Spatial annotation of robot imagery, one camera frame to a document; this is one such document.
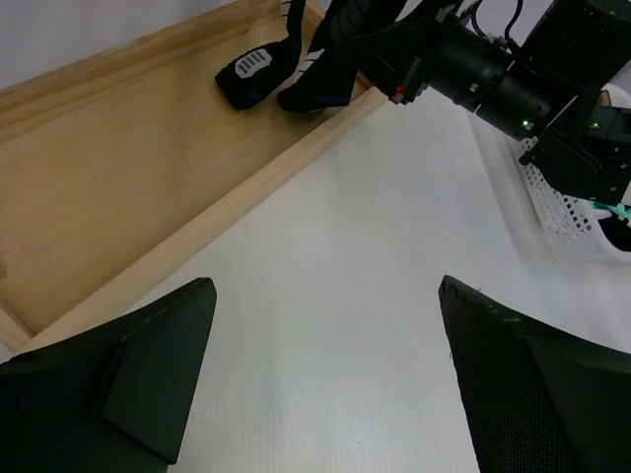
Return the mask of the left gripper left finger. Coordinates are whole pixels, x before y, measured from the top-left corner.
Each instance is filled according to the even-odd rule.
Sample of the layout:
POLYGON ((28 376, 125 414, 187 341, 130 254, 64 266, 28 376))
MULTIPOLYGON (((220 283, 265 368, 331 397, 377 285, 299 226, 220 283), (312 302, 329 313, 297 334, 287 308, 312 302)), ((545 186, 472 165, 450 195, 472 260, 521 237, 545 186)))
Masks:
POLYGON ((165 472, 176 464, 217 301, 197 278, 1 366, 4 472, 165 472))

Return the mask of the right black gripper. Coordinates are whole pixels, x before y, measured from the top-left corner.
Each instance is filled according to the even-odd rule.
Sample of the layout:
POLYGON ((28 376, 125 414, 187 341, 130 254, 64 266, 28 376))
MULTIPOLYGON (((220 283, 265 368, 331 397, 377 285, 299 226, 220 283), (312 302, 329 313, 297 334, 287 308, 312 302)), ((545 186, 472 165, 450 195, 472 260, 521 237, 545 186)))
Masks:
POLYGON ((454 1, 423 1, 400 22, 342 39, 336 53, 394 103, 431 88, 513 138, 542 131, 557 112, 553 87, 471 31, 454 1))

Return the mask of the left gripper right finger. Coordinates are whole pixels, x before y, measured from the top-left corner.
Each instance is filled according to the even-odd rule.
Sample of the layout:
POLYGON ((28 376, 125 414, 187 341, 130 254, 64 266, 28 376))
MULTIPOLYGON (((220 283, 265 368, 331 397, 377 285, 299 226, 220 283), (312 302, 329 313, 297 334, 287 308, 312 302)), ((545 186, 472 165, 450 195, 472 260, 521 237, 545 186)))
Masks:
POLYGON ((445 331, 482 472, 627 472, 630 357, 445 276, 445 331))

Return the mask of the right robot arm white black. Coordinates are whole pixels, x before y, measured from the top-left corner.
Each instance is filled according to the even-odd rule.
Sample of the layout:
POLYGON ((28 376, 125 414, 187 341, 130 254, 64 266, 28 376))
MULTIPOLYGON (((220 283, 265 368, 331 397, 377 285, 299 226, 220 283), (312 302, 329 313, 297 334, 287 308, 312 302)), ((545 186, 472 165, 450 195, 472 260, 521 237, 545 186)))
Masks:
POLYGON ((511 138, 523 165, 562 194, 630 201, 630 110, 601 102, 630 61, 626 1, 555 1, 523 43, 485 34, 476 1, 424 1, 385 28, 341 39, 338 55, 388 99, 433 89, 511 138))

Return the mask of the mint green sock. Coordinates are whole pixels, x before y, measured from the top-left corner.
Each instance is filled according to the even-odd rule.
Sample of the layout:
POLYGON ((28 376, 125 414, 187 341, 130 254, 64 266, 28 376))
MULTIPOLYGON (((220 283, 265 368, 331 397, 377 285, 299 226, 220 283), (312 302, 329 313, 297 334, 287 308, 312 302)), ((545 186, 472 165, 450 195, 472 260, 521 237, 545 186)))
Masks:
POLYGON ((630 226, 630 207, 628 205, 619 203, 613 206, 595 201, 591 201, 590 205, 599 221, 614 218, 624 225, 630 226))

